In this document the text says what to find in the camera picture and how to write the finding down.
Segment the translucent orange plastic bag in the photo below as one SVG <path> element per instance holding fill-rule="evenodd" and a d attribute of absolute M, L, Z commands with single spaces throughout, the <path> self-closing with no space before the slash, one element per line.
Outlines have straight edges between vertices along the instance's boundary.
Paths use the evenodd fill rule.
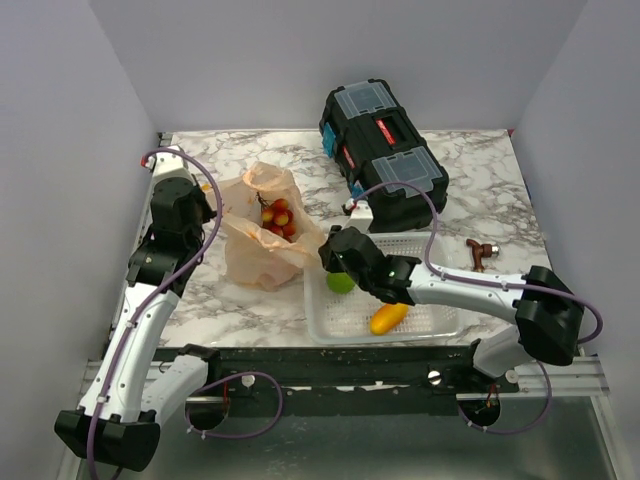
<path fill-rule="evenodd" d="M 226 234 L 227 276 L 233 282 L 274 290 L 303 269 L 318 267 L 326 235 L 305 212 L 291 171 L 257 162 L 220 186 L 222 229 Z M 289 202 L 296 233 L 287 241 L 262 227 L 260 202 Z"/>

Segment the red fake lychee bunch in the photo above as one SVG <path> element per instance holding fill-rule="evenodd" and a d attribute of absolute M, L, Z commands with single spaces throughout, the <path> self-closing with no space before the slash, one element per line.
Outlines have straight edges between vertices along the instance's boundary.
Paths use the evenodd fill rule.
<path fill-rule="evenodd" d="M 297 226 L 289 201 L 285 198 L 267 200 L 260 194 L 256 195 L 256 200 L 261 207 L 261 227 L 292 243 Z"/>

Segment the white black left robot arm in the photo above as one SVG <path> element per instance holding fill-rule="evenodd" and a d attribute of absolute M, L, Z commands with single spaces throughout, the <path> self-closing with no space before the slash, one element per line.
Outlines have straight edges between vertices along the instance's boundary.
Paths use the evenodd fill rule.
<path fill-rule="evenodd" d="M 112 340 L 79 405 L 58 413 L 54 431 L 78 457 L 143 471 L 160 440 L 161 425 L 191 389 L 214 393 L 222 380 L 214 354 L 197 348 L 168 379 L 145 381 L 160 335 L 209 243 L 214 219 L 194 179 L 158 181 L 150 199 L 151 224 L 128 262 L 126 288 Z"/>

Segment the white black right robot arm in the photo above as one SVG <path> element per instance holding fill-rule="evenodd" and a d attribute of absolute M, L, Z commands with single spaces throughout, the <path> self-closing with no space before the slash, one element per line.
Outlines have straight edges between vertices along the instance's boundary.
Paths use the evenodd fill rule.
<path fill-rule="evenodd" d="M 550 269 L 533 266 L 520 275 L 488 275 L 437 266 L 425 259 L 386 254 L 354 227 L 331 228 L 318 250 L 329 273 L 345 273 L 385 304 L 443 305 L 509 322 L 505 330 L 475 342 L 460 379 L 480 392 L 497 377 L 529 361 L 572 363 L 584 315 L 577 297 Z"/>

